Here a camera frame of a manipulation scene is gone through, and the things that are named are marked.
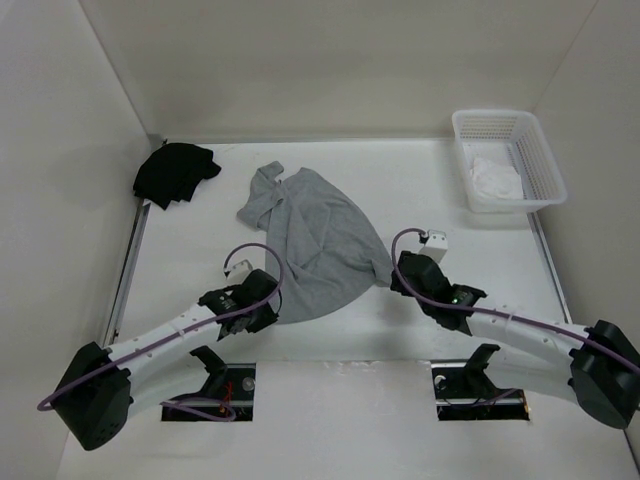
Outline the grey tank top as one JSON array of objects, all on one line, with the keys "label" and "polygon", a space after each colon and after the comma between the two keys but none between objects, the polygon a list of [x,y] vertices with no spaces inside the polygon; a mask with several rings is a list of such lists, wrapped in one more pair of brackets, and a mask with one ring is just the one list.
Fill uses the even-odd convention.
[{"label": "grey tank top", "polygon": [[266,233],[273,276],[284,268],[280,321],[293,324],[331,314],[372,286],[391,284],[392,260],[364,212],[317,172],[302,168],[281,180],[277,161],[251,179],[237,218]]}]

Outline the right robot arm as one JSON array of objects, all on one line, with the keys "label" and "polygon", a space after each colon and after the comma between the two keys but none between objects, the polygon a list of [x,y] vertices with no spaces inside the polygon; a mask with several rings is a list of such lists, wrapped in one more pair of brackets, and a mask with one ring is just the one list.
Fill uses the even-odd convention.
[{"label": "right robot arm", "polygon": [[619,327],[497,311],[483,305],[483,290],[450,282],[424,254],[403,251],[392,259],[393,291],[414,298],[442,328],[482,341],[462,366],[436,374],[438,399],[484,407],[530,390],[573,403],[608,427],[630,425],[639,409],[639,352]]}]

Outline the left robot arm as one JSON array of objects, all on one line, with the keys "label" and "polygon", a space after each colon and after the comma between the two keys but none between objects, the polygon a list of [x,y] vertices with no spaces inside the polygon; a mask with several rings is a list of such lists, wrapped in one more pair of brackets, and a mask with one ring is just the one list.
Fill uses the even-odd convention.
[{"label": "left robot arm", "polygon": [[228,366],[213,343],[256,333],[278,315],[270,301],[280,283],[251,271],[239,284],[204,293],[176,318],[128,341],[80,348],[50,405],[86,451],[111,441],[127,420],[155,405],[180,407],[221,393]]}]

